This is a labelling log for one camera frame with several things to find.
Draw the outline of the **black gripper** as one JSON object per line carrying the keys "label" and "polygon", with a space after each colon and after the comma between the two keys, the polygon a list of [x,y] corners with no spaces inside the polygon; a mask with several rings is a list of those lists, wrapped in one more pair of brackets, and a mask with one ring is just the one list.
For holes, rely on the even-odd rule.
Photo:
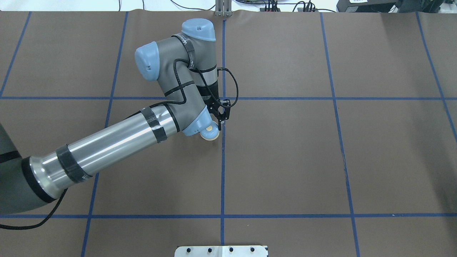
{"label": "black gripper", "polygon": [[230,118],[231,101],[230,99],[208,98],[208,111],[218,121],[218,130],[222,130],[223,121]]}

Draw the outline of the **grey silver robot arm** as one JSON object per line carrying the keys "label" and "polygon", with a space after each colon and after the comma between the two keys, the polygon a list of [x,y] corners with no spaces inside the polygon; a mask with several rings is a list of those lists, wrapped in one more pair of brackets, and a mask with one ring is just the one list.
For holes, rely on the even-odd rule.
{"label": "grey silver robot arm", "polygon": [[22,157],[1,127],[2,215],[59,200],[70,186],[176,133],[215,140],[232,104],[219,99],[214,24],[194,18],[181,32],[136,49],[135,62],[147,81],[157,81],[165,101],[43,157]]}

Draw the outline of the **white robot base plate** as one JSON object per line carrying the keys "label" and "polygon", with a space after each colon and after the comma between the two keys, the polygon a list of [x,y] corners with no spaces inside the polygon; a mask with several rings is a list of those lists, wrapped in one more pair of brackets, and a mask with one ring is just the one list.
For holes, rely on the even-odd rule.
{"label": "white robot base plate", "polygon": [[268,257],[268,247],[262,245],[232,246],[183,246],[178,247],[175,257]]}

